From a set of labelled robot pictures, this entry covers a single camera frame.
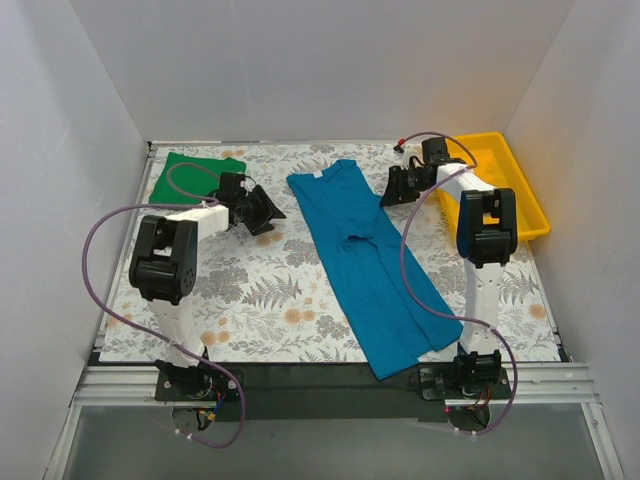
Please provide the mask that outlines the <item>yellow plastic tray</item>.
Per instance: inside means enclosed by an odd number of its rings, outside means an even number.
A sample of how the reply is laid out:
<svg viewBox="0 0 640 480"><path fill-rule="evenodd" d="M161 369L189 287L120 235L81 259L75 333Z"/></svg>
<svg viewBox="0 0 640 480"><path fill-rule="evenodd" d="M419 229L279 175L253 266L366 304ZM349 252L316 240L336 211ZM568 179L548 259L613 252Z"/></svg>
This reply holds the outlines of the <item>yellow plastic tray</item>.
<svg viewBox="0 0 640 480"><path fill-rule="evenodd" d="M473 154L477 167L475 175L499 191L509 190L502 195L512 197L506 205L515 214L518 243L534 240L551 231L551 225L536 199L524 173L510 150L504 136L498 132L476 133L455 137ZM471 165L472 160L457 143L446 140L449 155ZM459 220L459 203L443 189L436 192L444 212L450 232L456 240Z"/></svg>

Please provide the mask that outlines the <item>blue t shirt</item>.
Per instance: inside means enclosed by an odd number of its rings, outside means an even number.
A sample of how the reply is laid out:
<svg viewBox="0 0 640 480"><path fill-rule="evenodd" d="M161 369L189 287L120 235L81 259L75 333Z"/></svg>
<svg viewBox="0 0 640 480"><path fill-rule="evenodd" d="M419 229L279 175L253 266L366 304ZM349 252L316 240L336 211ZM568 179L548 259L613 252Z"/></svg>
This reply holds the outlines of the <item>blue t shirt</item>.
<svg viewBox="0 0 640 480"><path fill-rule="evenodd" d="M287 182L338 303L379 380L455 343L462 325L380 206L357 163Z"/></svg>

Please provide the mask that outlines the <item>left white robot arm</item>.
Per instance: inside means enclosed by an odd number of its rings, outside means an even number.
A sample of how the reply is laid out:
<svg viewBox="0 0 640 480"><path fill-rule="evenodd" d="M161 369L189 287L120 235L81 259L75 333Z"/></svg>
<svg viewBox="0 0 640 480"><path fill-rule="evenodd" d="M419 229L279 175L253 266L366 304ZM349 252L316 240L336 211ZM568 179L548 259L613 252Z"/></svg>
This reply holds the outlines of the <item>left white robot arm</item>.
<svg viewBox="0 0 640 480"><path fill-rule="evenodd" d="M202 363L206 347L195 330L193 290L197 280L200 244L237 225L253 236L274 229L286 215L251 178L224 172L219 186L207 195L194 194L199 204L167 215L146 215L139 225L129 267L129 281L147 301L169 344L169 358L154 362L166 376L165 385L193 399L221 392L222 373Z"/></svg>

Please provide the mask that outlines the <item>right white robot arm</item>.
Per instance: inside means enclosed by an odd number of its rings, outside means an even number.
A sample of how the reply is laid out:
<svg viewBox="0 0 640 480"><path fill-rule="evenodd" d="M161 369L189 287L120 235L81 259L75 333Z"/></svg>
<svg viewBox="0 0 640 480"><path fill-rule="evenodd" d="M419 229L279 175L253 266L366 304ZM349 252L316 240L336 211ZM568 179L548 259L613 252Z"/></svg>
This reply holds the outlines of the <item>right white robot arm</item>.
<svg viewBox="0 0 640 480"><path fill-rule="evenodd" d="M516 196L475 173L478 162L453 157L451 138L435 132L419 134L419 149L397 141L394 150L401 163L389 169L381 198L383 207L412 203L444 190L459 207L456 246L466 272L466 307L454 359L421 373L427 394L446 398L487 399L492 390L508 384L502 355L510 350L497 330L499 284L518 245Z"/></svg>

